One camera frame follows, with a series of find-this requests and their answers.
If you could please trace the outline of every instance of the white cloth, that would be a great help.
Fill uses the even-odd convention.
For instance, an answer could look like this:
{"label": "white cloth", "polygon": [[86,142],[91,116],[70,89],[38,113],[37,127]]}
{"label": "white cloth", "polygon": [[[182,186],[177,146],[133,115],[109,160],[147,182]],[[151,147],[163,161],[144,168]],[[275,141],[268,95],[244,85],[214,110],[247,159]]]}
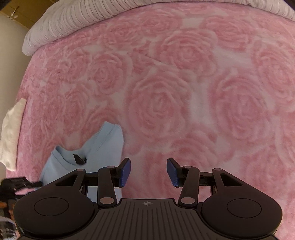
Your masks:
{"label": "white cloth", "polygon": [[7,112],[2,123],[0,162],[10,171],[16,170],[17,144],[26,103],[27,101],[21,98],[17,104]]}
{"label": "white cloth", "polygon": [[[22,52],[31,56],[41,46],[127,10],[159,2],[187,0],[60,0],[53,4],[25,36]],[[250,5],[295,21],[284,0],[193,0]]]}

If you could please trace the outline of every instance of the door handle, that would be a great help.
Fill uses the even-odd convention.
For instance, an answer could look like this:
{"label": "door handle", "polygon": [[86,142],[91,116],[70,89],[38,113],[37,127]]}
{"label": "door handle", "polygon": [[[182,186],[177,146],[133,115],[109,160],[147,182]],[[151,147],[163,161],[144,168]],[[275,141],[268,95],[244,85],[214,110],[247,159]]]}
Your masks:
{"label": "door handle", "polygon": [[11,13],[11,16],[13,18],[17,18],[17,15],[15,14],[15,11],[19,8],[19,6],[17,6],[17,8]]}

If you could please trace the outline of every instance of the wooden cabinet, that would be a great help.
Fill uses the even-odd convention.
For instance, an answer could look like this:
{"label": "wooden cabinet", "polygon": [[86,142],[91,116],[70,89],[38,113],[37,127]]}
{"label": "wooden cabinet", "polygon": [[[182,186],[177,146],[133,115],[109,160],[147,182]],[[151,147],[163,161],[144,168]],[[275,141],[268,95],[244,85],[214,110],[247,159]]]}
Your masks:
{"label": "wooden cabinet", "polygon": [[8,18],[31,28],[57,0],[12,0],[2,10]]}

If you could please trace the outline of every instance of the black mechanical arm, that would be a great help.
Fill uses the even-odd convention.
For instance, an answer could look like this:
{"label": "black mechanical arm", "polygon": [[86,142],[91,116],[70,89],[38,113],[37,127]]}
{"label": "black mechanical arm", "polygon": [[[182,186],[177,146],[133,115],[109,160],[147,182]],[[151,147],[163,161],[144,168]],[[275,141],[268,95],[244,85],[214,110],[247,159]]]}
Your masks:
{"label": "black mechanical arm", "polygon": [[[131,171],[125,158],[118,167],[96,173],[77,169],[17,201],[14,218],[20,240],[275,240],[282,220],[279,204],[220,168],[211,173],[167,160],[174,199],[121,199],[114,187],[124,187]],[[98,186],[98,202],[87,198]],[[211,196],[198,202],[199,186]]]}

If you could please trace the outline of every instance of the rose pattern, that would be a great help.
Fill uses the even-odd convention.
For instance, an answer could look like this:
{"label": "rose pattern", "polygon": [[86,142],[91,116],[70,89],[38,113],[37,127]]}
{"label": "rose pattern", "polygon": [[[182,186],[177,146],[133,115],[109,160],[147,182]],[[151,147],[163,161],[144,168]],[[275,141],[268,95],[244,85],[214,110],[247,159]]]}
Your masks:
{"label": "rose pattern", "polygon": [[85,105],[89,101],[89,90],[84,84],[77,84],[65,93],[67,103],[62,115],[64,133],[70,135],[81,129],[85,121]]}
{"label": "rose pattern", "polygon": [[127,95],[130,126],[146,141],[175,136],[188,124],[190,89],[172,70],[151,68]]}
{"label": "rose pattern", "polygon": [[55,145],[77,149],[109,121],[132,161],[123,197],[177,200],[168,157],[220,167],[272,196],[276,236],[293,239],[294,29],[241,4],[159,3],[43,46],[17,95],[27,105],[7,177],[37,181]]}
{"label": "rose pattern", "polygon": [[276,130],[277,149],[281,159],[295,163],[295,112],[282,113]]}
{"label": "rose pattern", "polygon": [[288,43],[256,41],[252,60],[266,90],[281,108],[295,111],[295,76],[292,74],[295,51]]}
{"label": "rose pattern", "polygon": [[124,49],[129,44],[136,45],[140,42],[141,35],[138,33],[138,26],[135,21],[131,22],[128,18],[120,17],[117,24],[109,24],[100,39],[107,47]]}
{"label": "rose pattern", "polygon": [[178,69],[194,70],[197,76],[211,76],[216,71],[214,43],[209,31],[176,30],[157,42],[151,57]]}
{"label": "rose pattern", "polygon": [[227,162],[232,157],[230,144],[205,125],[195,124],[184,138],[171,145],[173,156],[180,165],[195,166],[211,172],[212,168]]}
{"label": "rose pattern", "polygon": [[242,162],[243,181],[274,199],[279,199],[284,194],[281,186],[287,187],[290,184],[288,176],[290,176],[291,169],[280,159],[274,145],[266,146],[256,153],[244,156]]}
{"label": "rose pattern", "polygon": [[112,94],[119,91],[130,77],[132,62],[128,55],[105,52],[95,56],[90,64],[89,81],[98,86],[98,94]]}
{"label": "rose pattern", "polygon": [[255,77],[247,70],[227,69],[208,92],[217,125],[248,144],[268,139],[271,117]]}
{"label": "rose pattern", "polygon": [[146,36],[156,37],[167,31],[178,29],[182,20],[179,15],[165,9],[155,9],[153,16],[149,12],[141,12],[136,16],[138,22],[141,23],[141,31]]}
{"label": "rose pattern", "polygon": [[220,46],[237,52],[246,51],[255,33],[250,23],[230,16],[208,17],[201,23],[200,28],[213,31]]}

